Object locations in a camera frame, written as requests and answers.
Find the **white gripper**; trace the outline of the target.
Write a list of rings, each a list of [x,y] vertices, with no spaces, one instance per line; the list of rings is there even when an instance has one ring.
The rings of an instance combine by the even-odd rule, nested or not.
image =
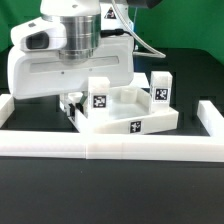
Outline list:
[[[133,80],[133,38],[129,35],[89,38],[83,32],[81,47],[68,48],[64,25],[30,21],[11,30],[13,47],[8,54],[7,78],[16,99],[29,99],[85,91],[91,77],[106,77],[113,87]],[[68,104],[75,121],[81,103]]]

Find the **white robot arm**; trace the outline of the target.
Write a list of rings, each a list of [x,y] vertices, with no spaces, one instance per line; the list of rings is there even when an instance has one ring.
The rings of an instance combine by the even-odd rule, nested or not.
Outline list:
[[[42,0],[41,16],[11,30],[11,95],[30,99],[88,89],[90,77],[112,87],[131,83],[139,37],[120,7],[153,8],[162,0]]]

